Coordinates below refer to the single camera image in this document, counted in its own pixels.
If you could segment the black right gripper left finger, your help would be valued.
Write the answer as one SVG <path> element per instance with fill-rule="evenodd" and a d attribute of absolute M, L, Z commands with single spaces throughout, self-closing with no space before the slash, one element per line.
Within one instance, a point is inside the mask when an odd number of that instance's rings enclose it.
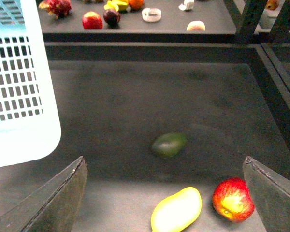
<path fill-rule="evenodd" d="M 0 232 L 70 232 L 87 182 L 80 156 L 0 217 Z"/>

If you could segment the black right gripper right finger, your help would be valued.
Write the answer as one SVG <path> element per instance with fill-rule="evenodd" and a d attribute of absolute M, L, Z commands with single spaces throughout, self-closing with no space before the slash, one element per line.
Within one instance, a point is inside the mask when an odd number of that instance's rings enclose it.
<path fill-rule="evenodd" d="M 290 232 L 290 181 L 250 156 L 243 174 L 265 229 Z"/>

